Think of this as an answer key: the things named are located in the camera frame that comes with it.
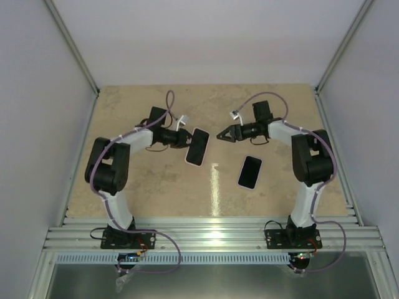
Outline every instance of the aluminum frame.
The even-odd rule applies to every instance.
[[[161,230],[174,238],[184,253],[234,255],[250,253],[256,255],[294,252],[296,250],[268,250],[264,240],[264,223],[268,220],[282,221],[283,217],[220,217],[220,218],[180,218],[155,217],[137,219],[138,227],[151,227]],[[320,220],[331,217],[320,217]],[[343,223],[347,232],[347,251],[363,252],[367,255],[371,274],[381,298],[399,298],[398,287],[389,264],[385,246],[377,227],[359,226],[354,216],[333,217]],[[45,298],[51,287],[51,278],[58,256],[70,253],[109,255],[129,252],[128,250],[102,250],[98,240],[88,237],[97,226],[105,225],[108,219],[66,218],[63,227],[49,229],[39,266],[36,270],[29,299]],[[342,233],[336,225],[320,225],[324,248],[321,252],[340,252]],[[175,253],[174,247],[166,239],[158,238],[151,254]]]
[[[327,80],[329,79],[331,73],[334,71],[335,66],[341,59],[342,55],[345,53],[348,45],[352,41],[353,37],[355,36],[356,32],[358,31],[359,27],[362,25],[363,20],[366,18],[368,12],[372,8],[375,0],[365,0],[360,7],[355,19],[353,20],[352,24],[349,27],[349,30],[345,34],[342,42],[340,43],[337,51],[335,52],[334,56],[332,57],[329,65],[327,66],[322,78],[320,79],[319,84],[317,85],[316,89],[320,92]]]
[[[68,45],[72,55],[75,57],[75,60],[80,67],[82,73],[84,74],[86,80],[88,81],[90,87],[92,88],[94,94],[99,95],[100,89],[98,88],[97,84],[95,83],[92,74],[90,73],[89,68],[87,67],[85,60],[82,58],[82,55],[79,52],[71,34],[68,31],[67,26],[65,25],[64,21],[61,18],[60,13],[58,12],[57,7],[53,3],[52,0],[43,0],[44,4],[46,5],[47,9],[49,10],[55,24],[59,28],[65,43]]]
[[[61,265],[115,265],[118,252],[61,252]],[[176,265],[177,252],[146,252],[145,257],[127,257],[121,265]],[[289,265],[290,256],[284,252],[182,252],[181,265]]]
[[[347,177],[347,170],[345,165],[342,162],[341,159],[341,150],[339,149],[339,146],[337,146],[336,143],[336,139],[335,139],[335,132],[331,129],[331,126],[329,125],[329,117],[328,114],[324,108],[324,104],[323,104],[323,99],[322,97],[319,95],[318,91],[316,91],[316,89],[314,90],[314,98],[316,101],[316,105],[317,108],[319,109],[319,115],[320,118],[322,120],[322,124],[323,127],[325,128],[325,130],[327,131],[327,133],[329,134],[329,138],[331,140],[331,144],[332,144],[332,149],[335,153],[335,159],[337,161],[337,166],[338,166],[338,178],[340,180],[341,183],[341,187],[342,187],[342,191],[344,193],[344,197],[347,201],[347,204],[352,205],[353,209],[355,211],[355,215],[357,217],[358,223],[359,225],[363,226],[364,222],[362,219],[362,215],[360,213],[360,208],[359,208],[359,204],[357,202],[356,197],[354,196],[353,193],[353,188],[351,187],[348,177]]]

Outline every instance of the black smartphone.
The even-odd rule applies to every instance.
[[[190,147],[186,153],[186,162],[195,166],[201,166],[204,161],[209,133],[195,128]]]
[[[255,189],[261,166],[261,159],[246,156],[241,174],[239,175],[238,184],[247,189]]]

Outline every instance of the white wall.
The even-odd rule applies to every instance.
[[[399,1],[376,1],[322,91],[367,223],[399,278]]]
[[[55,0],[99,86],[317,84],[363,0]]]
[[[40,0],[0,9],[0,298],[26,298],[94,95]]]

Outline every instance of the enclosure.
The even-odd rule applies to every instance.
[[[398,9],[388,0],[7,2],[2,298],[398,298]],[[166,108],[169,90],[171,111],[190,118],[184,129],[210,135],[203,163],[155,144],[130,156],[123,191],[136,227],[169,235],[181,265],[121,276],[115,266],[132,250],[90,238],[109,219],[85,170],[98,137]],[[267,100],[275,117],[282,97],[283,121],[325,129],[337,162],[315,216],[346,236],[317,225],[323,247],[310,273],[288,267],[300,250],[265,239],[267,222],[285,226],[298,201],[291,142],[216,138],[261,92],[270,94],[253,103]],[[254,122],[250,104],[240,114]],[[262,160],[251,191],[237,183],[246,156]],[[159,235],[145,258],[123,264],[167,271],[178,257]]]

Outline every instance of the purple cable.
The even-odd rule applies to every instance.
[[[288,126],[289,128],[293,129],[293,130],[297,130],[297,131],[299,131],[299,132],[304,132],[304,133],[307,133],[307,134],[312,135],[314,138],[316,138],[318,141],[320,141],[320,143],[324,146],[324,148],[327,150],[327,152],[329,153],[329,155],[330,155],[330,157],[331,157],[332,167],[333,167],[332,176],[331,176],[331,178],[330,178],[328,181],[326,181],[326,182],[324,182],[323,184],[321,184],[321,185],[315,190],[315,193],[314,193],[314,196],[313,196],[313,199],[312,199],[312,205],[310,206],[310,218],[311,218],[312,221],[315,222],[316,224],[328,224],[328,223],[331,223],[331,224],[336,224],[336,225],[338,225],[339,228],[340,228],[340,230],[342,231],[342,234],[344,235],[344,245],[342,246],[342,251],[341,251],[339,257],[338,257],[335,261],[333,261],[330,265],[327,265],[327,266],[325,266],[325,267],[323,267],[323,268],[320,268],[320,269],[306,270],[306,272],[309,272],[309,273],[322,272],[322,271],[327,270],[327,269],[329,269],[330,267],[333,267],[334,265],[336,265],[336,264],[344,257],[344,254],[345,254],[345,251],[346,251],[346,248],[347,248],[347,235],[346,235],[346,233],[345,233],[344,227],[343,227],[340,223],[338,223],[337,221],[333,221],[333,220],[330,220],[330,221],[318,221],[318,220],[314,217],[314,207],[315,207],[315,205],[316,205],[317,194],[319,193],[319,191],[320,191],[325,185],[327,185],[329,182],[331,182],[331,181],[332,181],[333,179],[335,179],[335,177],[337,176],[337,161],[335,160],[335,156],[334,156],[334,154],[333,154],[333,152],[332,152],[332,149],[330,148],[330,146],[329,146],[321,137],[319,137],[318,135],[316,135],[316,134],[313,133],[312,131],[309,131],[309,130],[300,128],[300,127],[298,127],[298,126],[291,125],[291,124],[289,124],[289,123],[286,121],[286,118],[287,118],[288,112],[289,112],[288,103],[287,103],[287,101],[286,101],[282,96],[280,96],[279,94],[277,94],[277,93],[275,93],[275,92],[259,92],[259,93],[255,94],[255,95],[251,96],[250,98],[248,98],[237,110],[235,110],[235,112],[240,111],[248,102],[250,102],[251,100],[253,100],[254,98],[256,98],[256,97],[258,97],[258,96],[260,96],[260,95],[275,95],[277,98],[279,98],[280,100],[282,100],[282,102],[283,102],[284,105],[286,106],[286,114],[285,114],[285,115],[283,116],[283,118],[282,118],[282,123],[283,123],[284,125]],[[293,267],[292,264],[291,264],[291,268],[292,268],[294,271],[300,270],[300,269],[296,269],[295,267]]]
[[[94,164],[94,167],[93,167],[93,170],[92,170],[92,174],[90,175],[90,188],[91,188],[91,190],[92,190],[94,193],[96,193],[98,196],[100,196],[100,197],[104,200],[105,209],[107,210],[107,214],[108,214],[109,218],[111,219],[112,223],[113,223],[119,230],[121,230],[122,232],[126,232],[126,233],[128,233],[128,234],[151,233],[151,234],[158,234],[158,235],[161,235],[161,236],[165,237],[166,239],[168,239],[168,240],[176,247],[176,250],[177,250],[178,255],[179,255],[179,260],[178,260],[178,263],[177,263],[173,268],[171,268],[171,269],[169,269],[169,270],[165,270],[165,271],[145,271],[145,270],[130,270],[130,271],[126,271],[126,270],[124,270],[124,269],[121,269],[121,268],[119,267],[119,263],[118,263],[118,270],[119,270],[119,271],[136,272],[136,273],[165,274],[165,273],[170,273],[170,272],[172,272],[172,271],[175,271],[175,270],[180,266],[180,263],[181,263],[181,260],[182,260],[181,251],[180,251],[179,246],[178,246],[177,243],[176,243],[171,237],[169,237],[168,235],[166,235],[166,234],[164,234],[164,233],[162,233],[162,232],[158,232],[157,230],[153,230],[153,229],[146,229],[146,230],[127,230],[127,229],[124,229],[122,226],[120,226],[119,223],[117,223],[117,221],[113,218],[113,215],[112,215],[112,212],[111,212],[111,210],[110,210],[110,206],[109,206],[107,197],[106,197],[104,194],[98,192],[98,191],[94,188],[94,174],[95,174],[95,172],[97,171],[97,168],[99,167],[101,161],[103,160],[103,158],[104,158],[106,152],[111,148],[111,146],[113,146],[116,142],[120,141],[121,139],[126,138],[127,136],[130,136],[131,134],[134,134],[134,133],[136,133],[136,132],[139,132],[139,131],[142,131],[142,130],[144,130],[144,129],[147,129],[147,128],[153,126],[153,125],[156,125],[156,124],[159,123],[162,119],[164,119],[164,118],[167,116],[167,114],[170,112],[170,110],[171,110],[173,104],[175,103],[175,93],[174,93],[172,90],[169,90],[169,91],[166,93],[166,102],[168,103],[169,94],[172,94],[172,102],[170,103],[170,105],[168,105],[168,109],[166,110],[166,112],[165,112],[161,117],[159,117],[159,119],[153,121],[152,123],[150,123],[150,124],[148,124],[148,125],[145,125],[145,126],[139,127],[139,128],[135,128],[134,130],[129,131],[129,132],[123,134],[123,135],[119,135],[119,137],[116,137],[114,140],[112,140],[112,141],[104,148],[104,150],[101,152],[99,158],[96,160],[96,162],[95,162],[95,164]]]

